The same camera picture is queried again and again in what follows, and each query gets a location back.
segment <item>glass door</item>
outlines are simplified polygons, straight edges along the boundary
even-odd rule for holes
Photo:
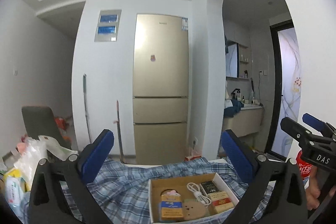
[[[277,36],[280,46],[282,70],[281,100],[280,112],[278,114],[271,152],[276,153],[282,157],[287,157],[292,145],[293,138],[281,130],[280,122],[284,117],[290,117],[294,121],[298,120],[302,86],[301,62],[299,46],[294,27],[278,30]]]

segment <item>black chair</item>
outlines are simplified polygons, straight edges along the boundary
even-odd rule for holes
[[[71,143],[66,141],[55,122],[54,113],[47,106],[24,106],[22,117],[29,137],[38,140],[39,135],[55,138],[59,145],[71,149]]]

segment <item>blue gripper pad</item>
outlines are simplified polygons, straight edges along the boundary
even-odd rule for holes
[[[77,165],[78,172],[84,184],[95,180],[113,145],[113,133],[110,130],[104,129],[92,144],[84,148]]]
[[[254,152],[242,143],[230,129],[222,133],[221,144],[241,181],[252,182],[258,168]]]
[[[322,132],[323,130],[324,122],[308,113],[302,116],[302,121],[319,132]]]

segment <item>power cord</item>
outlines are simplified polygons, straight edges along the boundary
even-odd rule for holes
[[[258,92],[259,92],[259,101],[261,102],[261,96],[260,96],[260,73],[262,73],[262,71],[259,71],[259,83],[258,83]]]
[[[193,182],[189,182],[187,184],[187,189],[191,192],[193,192],[196,200],[200,203],[202,203],[205,207],[208,207],[211,204],[211,199],[207,198],[206,196],[203,196],[201,193],[200,187]]]

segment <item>bathroom vanity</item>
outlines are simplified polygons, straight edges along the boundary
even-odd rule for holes
[[[260,131],[263,108],[259,105],[244,104],[241,111],[233,117],[224,117],[222,132],[231,129],[237,137]]]

